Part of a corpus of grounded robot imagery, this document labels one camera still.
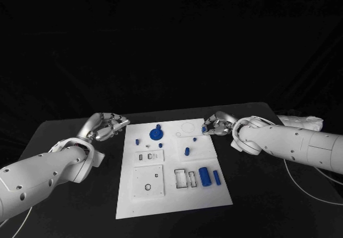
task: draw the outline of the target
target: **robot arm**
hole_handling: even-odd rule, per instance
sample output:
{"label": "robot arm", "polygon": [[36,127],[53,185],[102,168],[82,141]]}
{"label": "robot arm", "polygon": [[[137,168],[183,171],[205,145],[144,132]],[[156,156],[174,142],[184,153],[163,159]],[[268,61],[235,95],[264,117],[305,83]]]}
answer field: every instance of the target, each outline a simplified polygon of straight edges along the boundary
{"label": "robot arm", "polygon": [[[207,130],[213,122],[216,129]],[[259,117],[238,119],[223,112],[203,124],[205,135],[232,132],[232,147],[252,155],[261,150],[301,164],[343,174],[343,136],[291,126],[275,125]]]}
{"label": "robot arm", "polygon": [[76,138],[59,141],[47,153],[0,169],[0,222],[45,200],[59,184],[85,180],[104,159],[92,140],[107,140],[128,124],[130,120],[117,114],[95,113]]}

